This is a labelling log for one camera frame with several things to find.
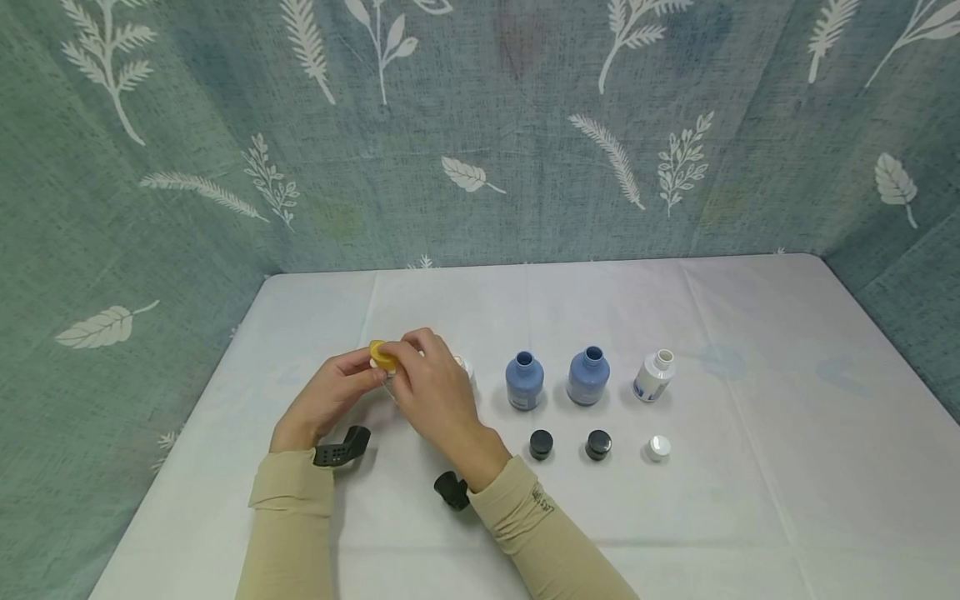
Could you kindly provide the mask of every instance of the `hand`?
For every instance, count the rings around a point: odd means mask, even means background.
[[[510,460],[510,452],[477,417],[467,372],[444,339],[429,328],[417,329],[380,350],[400,363],[394,397],[403,416],[453,463],[471,490],[486,488]]]
[[[360,396],[386,380],[370,366],[370,350],[330,357],[314,373],[274,428],[270,451],[309,450],[317,445]]]

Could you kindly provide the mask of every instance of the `black cap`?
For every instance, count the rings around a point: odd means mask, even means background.
[[[607,458],[612,445],[610,434],[603,429],[594,429],[587,436],[587,456],[595,461],[602,461]]]
[[[433,482],[433,489],[444,499],[447,506],[458,513],[470,504],[467,482],[463,479],[457,481],[457,474],[452,470],[437,477],[437,481]]]
[[[549,431],[538,429],[530,434],[530,456],[542,461],[553,449],[553,436]]]

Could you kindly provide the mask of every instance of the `black clip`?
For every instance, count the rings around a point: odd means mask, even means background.
[[[317,467],[339,467],[362,456],[370,441],[370,429],[353,425],[347,430],[342,444],[324,444],[317,446],[317,455],[313,464]]]
[[[457,481],[457,474],[452,470],[437,477],[437,481],[433,482],[433,489],[444,499],[447,506],[458,513],[470,504],[467,482],[463,479]]]

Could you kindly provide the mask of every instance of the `yellow cap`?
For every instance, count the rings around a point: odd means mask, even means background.
[[[386,344],[383,340],[373,340],[370,342],[370,358],[376,363],[376,366],[386,372],[396,371],[396,359],[390,354],[380,352],[380,346]]]

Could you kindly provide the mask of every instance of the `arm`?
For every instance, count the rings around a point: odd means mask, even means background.
[[[467,481],[470,502],[534,598],[636,600],[533,471],[480,422],[467,375],[443,339],[419,329],[381,350],[401,365],[394,378],[400,411]]]
[[[365,348],[327,360],[276,424],[270,454],[253,480],[253,529],[237,600],[333,598],[333,471],[314,466],[314,446],[385,379],[369,363]]]

